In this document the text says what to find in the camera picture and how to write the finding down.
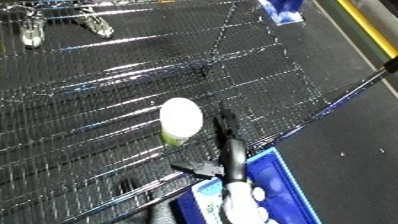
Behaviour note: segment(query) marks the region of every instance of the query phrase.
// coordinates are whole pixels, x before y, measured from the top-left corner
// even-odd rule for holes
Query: blue tray
[[[248,160],[250,180],[263,188],[267,198],[260,202],[270,218],[280,224],[321,223],[307,198],[294,180],[275,148],[270,148]],[[218,178],[202,181],[184,193],[177,203],[186,223],[221,223],[222,183]]]

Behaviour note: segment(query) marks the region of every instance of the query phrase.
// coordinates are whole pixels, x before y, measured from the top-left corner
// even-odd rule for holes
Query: white cup
[[[203,114],[198,105],[186,98],[172,98],[160,109],[163,140],[171,146],[180,146],[199,132]]]

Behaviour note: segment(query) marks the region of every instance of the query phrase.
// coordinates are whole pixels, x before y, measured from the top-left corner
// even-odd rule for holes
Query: black floor
[[[5,90],[3,98],[8,110],[2,112],[2,122],[8,137],[1,144],[12,151],[7,154],[6,150],[8,157],[1,157],[11,170],[1,170],[1,177],[5,178],[1,187],[14,194],[2,196],[8,199],[8,204],[2,205],[9,211],[3,213],[8,215],[4,220],[15,216],[15,220],[22,221],[34,214],[31,220],[62,221],[112,200],[118,194],[112,189],[122,178],[134,176],[142,181],[138,185],[144,185],[172,174],[168,163],[173,158],[214,158],[217,153],[210,150],[214,144],[208,123],[203,133],[178,151],[180,157],[156,157],[167,154],[158,136],[155,107],[170,97],[195,99],[208,120],[217,114],[216,101],[226,100],[241,117],[244,137],[253,141],[282,126],[291,126],[322,105],[322,95],[331,99],[372,72],[312,1],[304,5],[304,23],[276,27],[267,20],[272,34],[253,20],[251,5],[243,3],[239,17],[232,21],[234,26],[226,34],[229,38],[218,49],[225,58],[218,59],[222,62],[211,67],[209,73],[196,72],[196,65],[193,68],[184,63],[209,62],[209,50],[214,47],[218,27],[230,6],[228,3],[213,7],[203,1],[201,6],[192,8],[187,2],[171,10],[168,5],[154,11],[140,11],[144,6],[118,7],[117,12],[123,13],[106,16],[117,31],[110,41],[99,40],[70,21],[49,25],[49,41],[36,51],[23,48],[14,35],[18,33],[15,22],[3,24],[2,37],[8,48],[0,68],[7,75],[0,76],[0,87],[16,89]],[[107,10],[115,9],[103,7],[99,11]],[[273,34],[283,46],[275,43]],[[171,64],[174,70],[144,72],[143,79],[135,80],[137,71]],[[20,86],[32,88],[19,89]],[[203,94],[212,91],[216,94]],[[151,100],[145,98],[148,94],[153,94]],[[297,110],[286,109],[288,104],[303,102],[311,103],[297,106]],[[325,223],[393,224],[398,220],[398,178],[394,172],[398,168],[398,152],[394,151],[398,143],[396,103],[396,98],[379,83],[278,146]],[[126,115],[131,108],[150,110],[130,119]],[[140,129],[131,128],[140,125]],[[148,154],[141,153],[148,150],[152,150],[149,156],[154,157],[151,166],[142,162]],[[192,150],[208,151],[197,155]],[[54,165],[51,169],[47,160]],[[44,168],[29,178],[41,179],[31,180],[25,172],[29,168],[35,170],[35,166]],[[21,184],[6,185],[13,181]],[[170,183],[169,187],[187,183]],[[80,221],[107,220],[167,191],[148,192],[134,202],[121,203],[108,209],[108,213]],[[39,193],[49,200],[42,200]],[[35,207],[21,209],[23,215],[18,216],[15,211],[23,206],[22,202],[35,203]],[[15,209],[7,207],[12,203],[20,204]],[[154,223],[175,222],[168,202],[155,206],[153,216]]]
[[[323,93],[372,73],[312,1],[302,12],[305,23],[273,29]],[[397,223],[397,112],[396,97],[379,83],[277,146],[324,223]],[[160,205],[158,215],[167,211]]]

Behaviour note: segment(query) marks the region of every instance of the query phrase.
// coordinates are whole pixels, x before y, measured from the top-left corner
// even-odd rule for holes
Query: metal grid
[[[325,104],[254,1],[95,6],[114,39],[74,26],[72,6],[46,8],[47,39],[27,50],[15,27],[22,16],[2,17],[1,223],[143,223],[148,211],[130,215],[196,181],[171,161],[218,156],[220,101],[247,143]],[[205,117],[179,148],[159,135],[159,108],[172,97],[194,100]]]

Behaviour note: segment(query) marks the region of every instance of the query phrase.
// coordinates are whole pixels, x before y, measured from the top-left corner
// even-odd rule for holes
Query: metal rod
[[[301,129],[307,127],[312,122],[325,117],[326,115],[332,113],[341,105],[347,103],[351,99],[353,99],[358,94],[362,93],[369,87],[373,86],[374,84],[381,81],[386,76],[392,73],[388,72],[385,68],[380,69],[379,71],[375,72],[371,76],[367,77],[364,80],[359,81],[356,83],[350,90],[346,93],[342,94],[341,96],[334,99],[331,103],[329,103],[324,108],[320,109],[318,112],[314,113],[313,115],[309,116],[304,122],[294,126],[293,128],[286,129],[284,131],[275,133],[273,135],[267,136],[265,138],[261,138],[260,140],[250,144],[250,148],[258,148],[258,147],[271,147],[287,138],[292,136],[293,134],[297,133]]]

